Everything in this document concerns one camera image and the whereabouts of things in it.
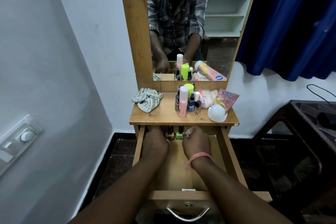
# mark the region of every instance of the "metal drawer handle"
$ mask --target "metal drawer handle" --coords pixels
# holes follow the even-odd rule
[[[176,213],[173,212],[172,209],[170,209],[169,207],[166,207],[166,209],[172,214],[174,215],[176,218],[178,218],[179,220],[181,221],[185,221],[185,222],[193,222],[193,221],[197,221],[199,220],[200,218],[203,217],[203,215],[210,209],[204,209],[203,212],[201,212],[197,217],[195,218],[192,218],[192,219],[185,219],[185,218],[182,218],[181,216],[178,216]]]

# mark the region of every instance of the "dark blue bottle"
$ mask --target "dark blue bottle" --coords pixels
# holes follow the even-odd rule
[[[188,111],[193,112],[194,110],[195,110],[195,91],[192,91],[190,99],[188,100]]]

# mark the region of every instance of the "mirror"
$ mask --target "mirror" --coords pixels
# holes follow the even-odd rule
[[[182,54],[183,80],[226,81],[250,1],[147,0],[153,79],[174,81]]]

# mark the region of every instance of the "orange thread bracelet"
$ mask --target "orange thread bracelet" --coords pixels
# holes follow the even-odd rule
[[[194,154],[194,155],[191,156],[191,158],[189,159],[188,166],[191,167],[191,162],[193,160],[195,160],[196,158],[199,158],[199,157],[208,157],[208,158],[210,158],[213,161],[213,158],[209,154],[207,154],[205,152],[199,152],[199,153],[196,153],[196,154]]]

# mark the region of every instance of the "white switch plate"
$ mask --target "white switch plate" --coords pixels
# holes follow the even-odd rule
[[[35,137],[30,141],[21,140],[24,132],[33,132]],[[38,124],[31,115],[26,115],[14,127],[8,130],[0,137],[0,175],[2,175],[12,163],[35,141],[43,132],[43,128]]]

